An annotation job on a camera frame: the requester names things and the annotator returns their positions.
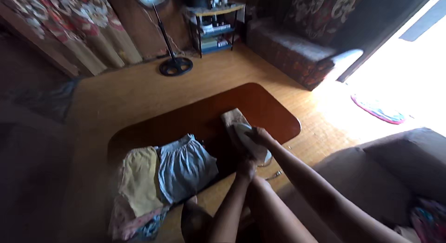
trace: light blue cloth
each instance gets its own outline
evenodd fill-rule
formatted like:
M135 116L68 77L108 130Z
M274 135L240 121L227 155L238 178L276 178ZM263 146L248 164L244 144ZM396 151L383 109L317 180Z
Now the light blue cloth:
M196 195L219 173L216 161L191 134L162 146L158 179L165 201Z

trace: brown couch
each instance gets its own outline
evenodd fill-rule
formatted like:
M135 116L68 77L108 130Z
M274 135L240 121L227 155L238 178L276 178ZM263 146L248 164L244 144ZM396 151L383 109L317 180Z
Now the brown couch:
M410 226L416 197L446 204L446 138L419 128L333 153L314 169L383 224ZM342 242L294 189L278 192L320 243Z
M331 41L359 0L276 0L274 16L248 22L247 45L309 90L336 80L362 54Z

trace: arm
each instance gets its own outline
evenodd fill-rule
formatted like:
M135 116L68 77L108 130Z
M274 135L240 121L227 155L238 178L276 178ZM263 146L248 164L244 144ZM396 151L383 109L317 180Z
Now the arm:
M247 134L267 147L278 164L325 223L345 242L408 243L346 199L315 170L283 148L262 128Z
M246 160L240 164L236 178L214 216L207 242L236 241L246 191L254 175L254 162Z

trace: book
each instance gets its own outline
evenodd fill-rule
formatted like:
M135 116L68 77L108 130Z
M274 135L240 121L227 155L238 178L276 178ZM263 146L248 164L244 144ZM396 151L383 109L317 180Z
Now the book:
M209 37L209 38L203 38L201 39L201 49L211 48L211 47L217 47L218 41L216 37Z

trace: brown wooden table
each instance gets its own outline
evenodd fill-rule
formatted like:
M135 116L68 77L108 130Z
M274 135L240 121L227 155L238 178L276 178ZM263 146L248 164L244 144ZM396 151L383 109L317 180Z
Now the brown wooden table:
M235 172L239 155L220 115L235 108L252 126L264 127L281 144L301 131L299 120L268 91L247 83L120 130L108 143L108 160L123 160L133 148L162 146L190 133L217 158L217 179L222 179Z

